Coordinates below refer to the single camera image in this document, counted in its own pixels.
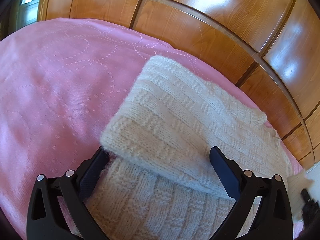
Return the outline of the window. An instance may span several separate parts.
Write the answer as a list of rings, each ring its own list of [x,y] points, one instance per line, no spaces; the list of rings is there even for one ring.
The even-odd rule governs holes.
[[[37,21],[40,0],[20,0],[16,28],[21,29]]]

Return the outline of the cream knitted sweater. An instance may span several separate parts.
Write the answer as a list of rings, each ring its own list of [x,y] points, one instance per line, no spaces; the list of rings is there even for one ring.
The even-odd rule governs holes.
[[[266,120],[218,85],[154,56],[101,134],[116,159],[87,208],[110,239],[209,239],[234,204],[209,161],[217,146],[257,176],[281,175],[298,222],[300,191],[312,181],[293,169]]]

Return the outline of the wooden headboard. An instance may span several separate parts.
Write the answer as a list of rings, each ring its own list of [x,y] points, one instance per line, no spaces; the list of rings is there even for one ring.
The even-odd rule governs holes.
[[[96,18],[217,69],[267,114],[306,169],[319,163],[319,17],[308,0],[40,0],[38,20]]]

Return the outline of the pink bedspread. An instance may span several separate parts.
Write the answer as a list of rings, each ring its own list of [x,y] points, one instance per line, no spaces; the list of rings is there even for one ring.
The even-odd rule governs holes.
[[[21,237],[37,175],[60,176],[103,148],[101,134],[154,56],[260,110],[198,58],[113,23],[57,18],[1,41],[1,208]]]

